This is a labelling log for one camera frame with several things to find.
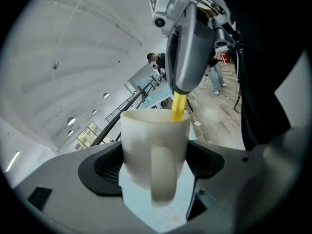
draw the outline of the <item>robotic arm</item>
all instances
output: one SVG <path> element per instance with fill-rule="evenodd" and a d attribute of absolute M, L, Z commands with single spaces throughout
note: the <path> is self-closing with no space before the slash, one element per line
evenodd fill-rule
<path fill-rule="evenodd" d="M 168 37 L 167 79 L 179 94 L 188 94 L 198 86 L 215 48 L 235 44 L 222 28 L 229 21 L 229 9 L 222 0 L 207 1 L 218 5 L 222 12 L 205 25 L 196 19 L 196 0 L 149 0 L 153 25 Z"/>

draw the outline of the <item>mug handle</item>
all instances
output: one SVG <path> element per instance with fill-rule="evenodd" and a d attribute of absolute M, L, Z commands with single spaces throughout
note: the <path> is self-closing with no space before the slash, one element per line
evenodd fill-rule
<path fill-rule="evenodd" d="M 171 203 L 176 194 L 176 164 L 166 147 L 151 150 L 151 200 L 154 206 Z"/>

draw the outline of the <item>white ceiling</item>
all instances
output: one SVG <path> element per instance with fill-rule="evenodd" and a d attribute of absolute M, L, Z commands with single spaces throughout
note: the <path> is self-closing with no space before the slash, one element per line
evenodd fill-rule
<path fill-rule="evenodd" d="M 89 120 L 163 39 L 148 0 L 32 0 L 2 51 L 1 116 L 60 148 L 68 117 Z"/>

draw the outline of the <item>wooden floor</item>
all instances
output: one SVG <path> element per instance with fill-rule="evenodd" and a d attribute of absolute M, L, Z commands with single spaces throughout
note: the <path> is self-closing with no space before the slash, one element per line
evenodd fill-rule
<path fill-rule="evenodd" d="M 234 94 L 235 94 L 235 69 L 233 64 L 222 66 L 219 62 L 224 81 L 227 86 L 221 88 L 221 92 L 226 96 L 218 97 L 213 92 L 211 82 L 208 77 L 204 77 L 199 86 L 189 94 L 188 100 L 193 108 L 193 113 L 187 106 L 186 109 L 192 116 L 192 123 L 198 140 L 205 141 L 211 144 L 242 149 L 244 145 L 241 137 L 241 114 L 238 114 L 234 109 Z M 171 108 L 171 99 L 167 101 L 165 108 Z M 236 109 L 241 111 L 241 102 Z M 194 125 L 196 121 L 201 123 L 200 126 Z"/>

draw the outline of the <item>jeans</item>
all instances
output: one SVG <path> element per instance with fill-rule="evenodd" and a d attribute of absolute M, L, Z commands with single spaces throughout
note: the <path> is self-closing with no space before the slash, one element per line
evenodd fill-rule
<path fill-rule="evenodd" d="M 210 69 L 208 77 L 214 87 L 214 92 L 219 91 L 220 85 L 224 83 L 224 80 L 221 68 L 218 63 Z"/>

